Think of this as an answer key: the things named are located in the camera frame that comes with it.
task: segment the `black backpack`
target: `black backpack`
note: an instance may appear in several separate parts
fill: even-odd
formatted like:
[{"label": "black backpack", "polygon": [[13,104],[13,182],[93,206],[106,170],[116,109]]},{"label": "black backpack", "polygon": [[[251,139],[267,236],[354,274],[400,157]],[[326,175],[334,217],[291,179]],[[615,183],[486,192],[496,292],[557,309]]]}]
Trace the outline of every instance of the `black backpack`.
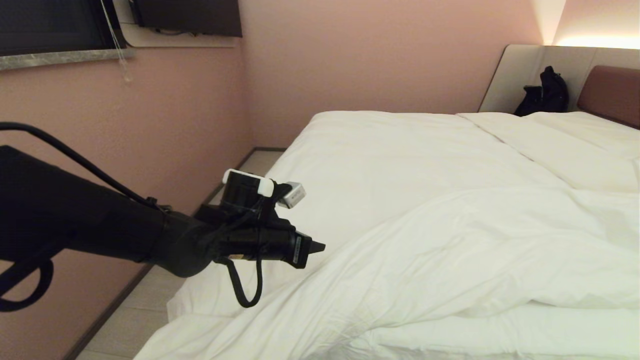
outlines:
[{"label": "black backpack", "polygon": [[526,116],[538,111],[547,113],[564,113],[569,105],[569,91],[560,74],[548,66],[540,74],[542,86],[525,86],[524,100],[520,103],[514,115]]}]

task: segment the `wall-mounted tv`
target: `wall-mounted tv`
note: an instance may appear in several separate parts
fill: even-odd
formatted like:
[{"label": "wall-mounted tv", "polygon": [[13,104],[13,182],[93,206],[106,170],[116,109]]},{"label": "wall-mounted tv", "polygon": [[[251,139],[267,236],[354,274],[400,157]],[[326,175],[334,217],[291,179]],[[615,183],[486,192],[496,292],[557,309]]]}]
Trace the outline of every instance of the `wall-mounted tv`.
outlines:
[{"label": "wall-mounted tv", "polygon": [[242,37],[238,0],[133,0],[131,9],[138,25]]}]

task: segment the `window sill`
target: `window sill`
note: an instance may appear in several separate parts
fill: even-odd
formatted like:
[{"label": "window sill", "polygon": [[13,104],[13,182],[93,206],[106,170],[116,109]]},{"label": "window sill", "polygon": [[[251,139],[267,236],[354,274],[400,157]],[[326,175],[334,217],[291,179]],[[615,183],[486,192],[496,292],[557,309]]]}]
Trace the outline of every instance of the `window sill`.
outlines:
[{"label": "window sill", "polygon": [[[125,58],[132,58],[136,51],[134,49],[122,49],[122,52]],[[0,56],[0,70],[117,58],[118,51],[115,49]]]}]

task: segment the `floor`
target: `floor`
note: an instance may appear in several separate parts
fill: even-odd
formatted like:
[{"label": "floor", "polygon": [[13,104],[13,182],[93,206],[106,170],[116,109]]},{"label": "floor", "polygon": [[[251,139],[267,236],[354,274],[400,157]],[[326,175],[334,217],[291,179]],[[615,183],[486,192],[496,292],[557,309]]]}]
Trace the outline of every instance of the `floor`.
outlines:
[{"label": "floor", "polygon": [[[256,151],[240,170],[264,176],[282,155],[277,151]],[[212,181],[216,186],[218,180]],[[219,204],[219,192],[211,204]],[[168,321],[166,303],[184,279],[154,266],[102,326],[77,360],[131,360],[160,327]]]}]

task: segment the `white duvet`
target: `white duvet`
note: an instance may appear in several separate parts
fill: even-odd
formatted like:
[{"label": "white duvet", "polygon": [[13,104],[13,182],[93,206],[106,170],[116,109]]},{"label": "white duvet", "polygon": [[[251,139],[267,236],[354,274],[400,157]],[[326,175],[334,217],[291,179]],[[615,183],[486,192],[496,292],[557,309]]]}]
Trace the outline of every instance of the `white duvet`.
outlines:
[{"label": "white duvet", "polygon": [[[638,198],[572,190],[454,115],[318,115],[274,166],[327,250],[265,263],[237,305],[212,265],[137,359],[637,357]],[[236,263],[245,291],[254,264]]]}]

